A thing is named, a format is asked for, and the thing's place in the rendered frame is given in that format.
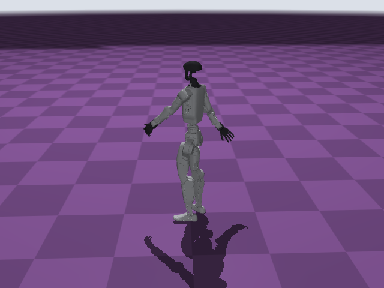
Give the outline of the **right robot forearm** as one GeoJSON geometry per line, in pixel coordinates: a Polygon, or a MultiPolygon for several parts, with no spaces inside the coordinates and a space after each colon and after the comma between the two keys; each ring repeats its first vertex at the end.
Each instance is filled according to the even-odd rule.
{"type": "Polygon", "coordinates": [[[216,126],[217,129],[220,129],[222,125],[219,123],[214,109],[212,108],[210,112],[207,113],[207,116],[209,117],[210,121],[212,122],[212,125],[216,126]]]}

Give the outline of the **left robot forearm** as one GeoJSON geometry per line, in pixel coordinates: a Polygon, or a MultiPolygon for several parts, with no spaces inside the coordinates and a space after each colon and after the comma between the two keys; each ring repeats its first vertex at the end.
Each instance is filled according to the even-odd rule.
{"type": "Polygon", "coordinates": [[[169,113],[170,113],[169,107],[165,107],[163,111],[157,117],[155,117],[153,121],[151,121],[152,127],[159,125],[164,120],[168,119],[169,113]]]}

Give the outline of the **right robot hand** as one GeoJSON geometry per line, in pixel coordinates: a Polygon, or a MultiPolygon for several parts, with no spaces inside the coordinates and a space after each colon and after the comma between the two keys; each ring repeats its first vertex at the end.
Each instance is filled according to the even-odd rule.
{"type": "Polygon", "coordinates": [[[226,138],[227,142],[229,142],[228,139],[227,139],[227,137],[228,137],[229,140],[231,141],[230,137],[233,139],[233,137],[234,137],[233,133],[232,133],[231,131],[229,131],[228,128],[225,128],[224,125],[223,125],[221,122],[219,122],[219,123],[222,125],[222,127],[221,127],[220,129],[217,129],[217,130],[220,131],[220,135],[221,135],[221,139],[222,139],[222,141],[224,140],[224,139],[223,139],[223,136],[226,138]],[[228,132],[229,132],[230,134],[232,134],[233,137],[232,137],[228,132]],[[228,134],[230,137],[229,137],[227,134],[228,134]],[[222,136],[222,135],[223,135],[223,136],[222,136]],[[227,137],[226,137],[226,136],[227,136],[227,137]]]}

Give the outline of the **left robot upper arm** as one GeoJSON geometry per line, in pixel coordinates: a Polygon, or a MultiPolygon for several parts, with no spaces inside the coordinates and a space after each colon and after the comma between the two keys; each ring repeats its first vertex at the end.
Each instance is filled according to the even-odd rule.
{"type": "Polygon", "coordinates": [[[183,90],[179,91],[177,94],[177,97],[172,102],[172,105],[166,106],[166,107],[169,107],[169,109],[170,109],[169,115],[173,115],[184,102],[186,102],[190,99],[192,94],[193,93],[189,89],[183,89],[183,90]]]}

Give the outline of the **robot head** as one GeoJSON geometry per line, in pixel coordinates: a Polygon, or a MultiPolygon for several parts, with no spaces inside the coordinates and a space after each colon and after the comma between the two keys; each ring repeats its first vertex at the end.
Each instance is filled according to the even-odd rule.
{"type": "MultiPolygon", "coordinates": [[[[200,71],[202,69],[202,66],[197,61],[188,61],[183,65],[183,68],[185,70],[185,79],[190,81],[192,87],[201,87],[201,85],[198,83],[197,79],[192,77],[192,73],[195,73],[196,71],[200,71]],[[188,72],[190,71],[189,77],[188,72]]],[[[189,85],[190,86],[190,85],[189,85]]]]}

